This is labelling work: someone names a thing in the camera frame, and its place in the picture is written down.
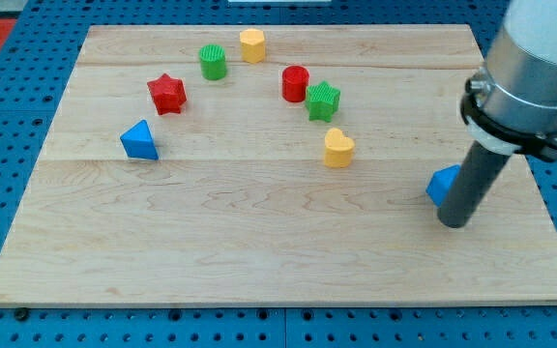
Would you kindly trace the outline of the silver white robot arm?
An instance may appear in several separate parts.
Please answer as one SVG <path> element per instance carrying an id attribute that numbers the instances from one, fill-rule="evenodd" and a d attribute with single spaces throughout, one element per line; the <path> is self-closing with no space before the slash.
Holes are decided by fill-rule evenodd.
<path id="1" fill-rule="evenodd" d="M 512 0 L 461 116 L 488 151 L 557 160 L 557 0 Z"/>

